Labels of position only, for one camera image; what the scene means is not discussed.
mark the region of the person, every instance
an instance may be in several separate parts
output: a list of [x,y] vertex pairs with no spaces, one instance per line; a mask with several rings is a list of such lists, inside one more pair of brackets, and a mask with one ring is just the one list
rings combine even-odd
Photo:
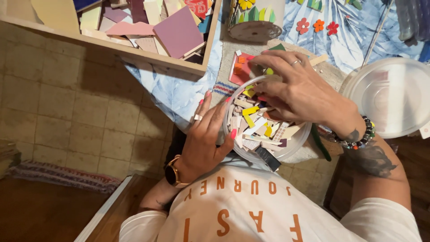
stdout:
[[[286,120],[323,124],[347,142],[365,135],[357,106],[333,90],[306,55],[272,50],[250,62],[282,77],[254,91]],[[403,166],[378,135],[365,147],[344,149],[355,173],[351,210],[338,221],[276,173],[229,158],[236,130],[217,147],[226,102],[209,109],[211,97],[208,91],[198,106],[203,118],[193,123],[172,165],[175,185],[185,187],[163,178],[145,195],[140,212],[123,222],[119,241],[421,241]]]

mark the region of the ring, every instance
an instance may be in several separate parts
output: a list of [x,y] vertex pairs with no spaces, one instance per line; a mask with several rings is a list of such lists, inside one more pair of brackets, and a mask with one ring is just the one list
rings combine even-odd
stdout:
[[300,61],[300,60],[296,60],[295,62],[291,63],[290,65],[294,65],[294,64],[295,64],[295,63],[297,63],[297,62],[300,62],[300,64],[301,64],[301,61]]
[[200,116],[200,115],[198,115],[198,114],[196,114],[195,116],[194,116],[194,120],[198,120],[198,121],[201,121],[202,120],[202,116]]

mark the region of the watch face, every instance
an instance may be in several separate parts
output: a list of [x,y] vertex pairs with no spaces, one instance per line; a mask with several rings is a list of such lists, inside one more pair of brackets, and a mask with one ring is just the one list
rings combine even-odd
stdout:
[[166,176],[166,180],[170,185],[173,185],[176,183],[176,175],[172,167],[167,166],[164,171],[164,175]]

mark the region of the bracelet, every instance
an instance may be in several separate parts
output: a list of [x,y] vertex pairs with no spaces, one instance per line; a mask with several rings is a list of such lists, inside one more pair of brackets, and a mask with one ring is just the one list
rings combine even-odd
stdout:
[[342,140],[339,138],[339,136],[332,131],[332,134],[334,135],[334,141],[339,142],[343,147],[347,149],[362,149],[366,147],[367,143],[375,137],[375,124],[370,121],[366,116],[362,116],[364,121],[366,122],[366,131],[363,135],[363,138],[360,141],[357,142],[348,142],[345,140]]

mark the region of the wristwatch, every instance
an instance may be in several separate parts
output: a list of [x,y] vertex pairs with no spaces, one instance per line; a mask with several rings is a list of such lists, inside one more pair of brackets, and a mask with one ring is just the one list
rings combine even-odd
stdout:
[[179,159],[180,156],[181,155],[175,155],[175,158],[167,164],[166,169],[164,170],[167,182],[176,188],[184,188],[189,184],[179,181],[178,170],[174,167],[176,160]]

